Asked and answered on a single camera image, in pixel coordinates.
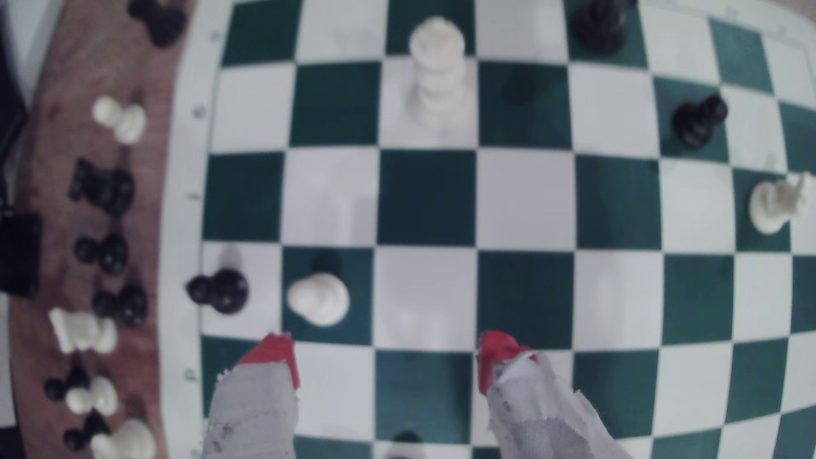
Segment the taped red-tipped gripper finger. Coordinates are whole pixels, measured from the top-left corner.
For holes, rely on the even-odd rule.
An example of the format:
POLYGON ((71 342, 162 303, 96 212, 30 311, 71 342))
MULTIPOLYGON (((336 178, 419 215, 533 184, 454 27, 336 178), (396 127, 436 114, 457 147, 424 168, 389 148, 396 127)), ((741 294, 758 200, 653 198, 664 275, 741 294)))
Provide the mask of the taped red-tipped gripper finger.
POLYGON ((502 458, 631 458, 545 352, 488 330, 479 337, 476 362, 502 458))
POLYGON ((203 458, 295 458, 300 377, 290 333, 270 333, 217 381, 203 458))

